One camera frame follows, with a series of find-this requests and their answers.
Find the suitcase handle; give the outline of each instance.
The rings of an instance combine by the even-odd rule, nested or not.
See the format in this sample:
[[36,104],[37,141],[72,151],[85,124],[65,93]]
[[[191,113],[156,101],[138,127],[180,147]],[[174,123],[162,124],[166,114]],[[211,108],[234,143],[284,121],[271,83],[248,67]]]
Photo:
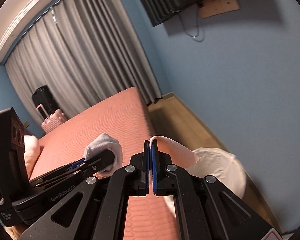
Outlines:
[[46,119],[44,119],[43,117],[42,117],[42,119],[44,120],[44,122],[49,118],[49,114],[47,113],[47,111],[46,111],[46,109],[44,109],[44,107],[43,107],[43,105],[42,104],[40,104],[40,105],[38,105],[37,107],[36,107],[36,109],[37,109],[37,111],[39,111],[39,108],[42,108],[42,110],[44,111],[44,113],[46,114],[46,116],[47,116],[47,118]]

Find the red and white sticker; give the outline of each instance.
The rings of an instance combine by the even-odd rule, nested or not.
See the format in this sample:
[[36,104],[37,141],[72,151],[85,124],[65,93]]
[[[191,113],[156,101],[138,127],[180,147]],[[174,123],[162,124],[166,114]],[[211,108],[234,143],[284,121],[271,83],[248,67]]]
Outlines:
[[272,228],[261,240],[282,240],[282,237],[274,228]]

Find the white trash bag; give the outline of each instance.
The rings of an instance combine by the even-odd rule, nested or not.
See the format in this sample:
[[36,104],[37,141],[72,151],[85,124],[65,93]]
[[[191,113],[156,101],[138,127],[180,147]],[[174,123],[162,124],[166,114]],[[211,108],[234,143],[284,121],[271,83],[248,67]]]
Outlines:
[[[204,178],[213,175],[239,198],[243,198],[246,188],[246,173],[234,154],[217,148],[198,148],[193,151],[200,160],[186,168],[190,175]],[[164,201],[176,217],[173,196],[164,196]]]

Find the pink mattress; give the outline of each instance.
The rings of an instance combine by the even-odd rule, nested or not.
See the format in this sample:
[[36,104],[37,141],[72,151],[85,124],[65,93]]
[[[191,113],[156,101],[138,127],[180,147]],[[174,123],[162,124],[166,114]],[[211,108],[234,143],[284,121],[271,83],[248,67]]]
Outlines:
[[[103,132],[122,146],[123,166],[143,151],[144,140],[154,132],[137,88],[101,101],[41,138],[43,150],[31,179],[82,158],[85,147]],[[124,239],[178,239],[176,219],[151,186],[148,196],[129,198]]]

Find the gray curtain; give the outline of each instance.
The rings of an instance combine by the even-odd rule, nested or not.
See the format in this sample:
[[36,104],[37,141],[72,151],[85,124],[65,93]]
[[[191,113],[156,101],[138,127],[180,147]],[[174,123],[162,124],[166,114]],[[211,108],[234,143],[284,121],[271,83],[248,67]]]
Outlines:
[[5,66],[37,123],[31,96],[42,85],[68,117],[132,86],[146,103],[161,97],[120,0],[61,0],[28,30]]

